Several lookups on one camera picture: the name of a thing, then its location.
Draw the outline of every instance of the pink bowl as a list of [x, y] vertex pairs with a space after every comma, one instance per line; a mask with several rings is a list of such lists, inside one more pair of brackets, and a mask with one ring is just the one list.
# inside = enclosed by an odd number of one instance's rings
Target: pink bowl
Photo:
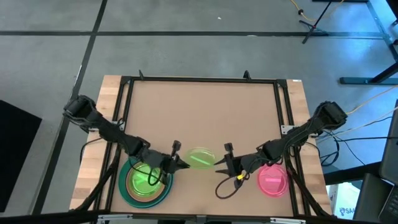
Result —
[[288, 186], [286, 171], [277, 164], [264, 165], [259, 170], [257, 184], [264, 194], [270, 197], [280, 197], [286, 193]]

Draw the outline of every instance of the brown tabletop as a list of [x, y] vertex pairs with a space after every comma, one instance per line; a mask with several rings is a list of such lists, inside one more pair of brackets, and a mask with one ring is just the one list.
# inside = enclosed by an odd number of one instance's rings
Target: brown tabletop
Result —
[[[97, 110], [111, 120], [119, 90], [121, 76], [104, 77]], [[290, 104], [295, 125], [305, 123], [310, 115], [300, 80], [287, 80]], [[127, 91], [124, 91], [121, 108], [124, 108]], [[280, 89], [280, 102], [284, 120], [287, 121], [284, 95]], [[235, 156], [255, 152], [255, 148], [270, 140], [280, 138], [279, 122], [272, 85], [248, 83], [196, 83], [196, 82], [142, 82], [135, 81], [126, 133], [140, 136], [152, 147], [171, 153], [173, 140], [179, 140], [182, 157], [193, 147], [212, 150], [217, 159], [226, 153], [223, 144], [233, 143]], [[90, 133], [88, 141], [98, 138]], [[70, 208], [79, 206], [97, 184], [104, 158], [106, 142], [100, 140], [85, 148], [76, 180]], [[324, 210], [331, 213], [325, 181], [317, 150], [308, 144], [301, 150], [301, 160], [306, 186]], [[119, 169], [126, 162], [122, 152]], [[146, 209], [134, 208], [121, 197], [116, 181], [111, 211], [123, 213], [159, 213], [182, 215], [239, 215], [239, 216], [292, 216], [290, 194], [281, 198], [265, 196], [257, 187], [257, 172], [242, 188], [226, 200], [215, 196], [217, 184], [226, 175], [214, 169], [180, 170], [174, 175], [169, 195], [160, 204]], [[232, 182], [220, 188], [221, 195], [233, 191]], [[298, 210], [303, 213], [301, 194], [295, 192]], [[106, 194], [102, 195], [100, 208], [104, 208]]]

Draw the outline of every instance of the tripod stand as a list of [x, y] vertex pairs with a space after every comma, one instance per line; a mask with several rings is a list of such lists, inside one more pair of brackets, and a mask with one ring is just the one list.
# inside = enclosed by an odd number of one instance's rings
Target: tripod stand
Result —
[[317, 27], [317, 25], [318, 25], [319, 21], [322, 19], [322, 17], [323, 17], [323, 15], [325, 14], [326, 10], [328, 10], [328, 8], [329, 8], [329, 6], [330, 6], [330, 4], [331, 4], [332, 1], [333, 1], [333, 0], [330, 0], [330, 1], [329, 1], [328, 5], [327, 5], [326, 8], [323, 10], [321, 16], [317, 19], [317, 21], [315, 22], [314, 25], [309, 24], [309, 23], [307, 23], [307, 22], [305, 22], [305, 21], [302, 21], [302, 20], [299, 21], [300, 23], [305, 24], [305, 25], [307, 25], [308, 27], [310, 27], [310, 31], [307, 33], [307, 36], [305, 36], [305, 38], [304, 38], [304, 40], [303, 40], [303, 42], [302, 42], [303, 44], [305, 44], [305, 43], [307, 42], [308, 38], [310, 38], [310, 36], [313, 34], [313, 32], [314, 32], [315, 30], [320, 31], [320, 32], [321, 32], [322, 34], [324, 34], [324, 35], [329, 35], [326, 31], [319, 29], [319, 28]]

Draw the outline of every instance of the pink plate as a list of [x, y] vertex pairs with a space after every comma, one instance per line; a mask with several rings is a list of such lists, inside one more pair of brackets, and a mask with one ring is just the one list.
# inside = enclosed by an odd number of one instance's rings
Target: pink plate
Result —
[[259, 170], [257, 184], [264, 194], [270, 197], [280, 197], [287, 190], [286, 171], [277, 164], [272, 166], [264, 165]]

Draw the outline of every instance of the gray concrete floor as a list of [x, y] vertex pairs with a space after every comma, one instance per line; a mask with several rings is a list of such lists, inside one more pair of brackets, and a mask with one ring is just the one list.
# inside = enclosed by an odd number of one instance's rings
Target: gray concrete floor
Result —
[[[383, 0], [371, 1], [394, 38], [394, 15]], [[308, 17], [317, 17], [326, 3], [297, 0]], [[0, 30], [92, 30], [100, 0], [0, 0]], [[100, 30], [106, 31], [266, 31], [305, 32], [307, 27], [289, 0], [108, 1]], [[333, 32], [378, 32], [365, 4], [344, 3], [318, 25]], [[386, 90], [383, 86], [343, 86], [342, 76], [372, 77], [394, 63], [382, 39], [301, 37], [97, 37], [80, 89], [98, 96], [103, 75], [241, 77], [303, 80], [310, 112], [325, 100], [346, 111]], [[0, 98], [43, 118], [39, 132], [2, 215], [29, 212], [88, 37], [0, 36]], [[394, 90], [358, 110], [341, 129], [371, 121], [391, 110]], [[353, 131], [342, 138], [386, 136], [389, 121]], [[68, 210], [86, 134], [70, 126], [43, 209]], [[366, 164], [381, 160], [385, 140], [348, 143]], [[322, 154], [335, 150], [333, 141], [319, 144]], [[332, 169], [359, 166], [344, 145]]]

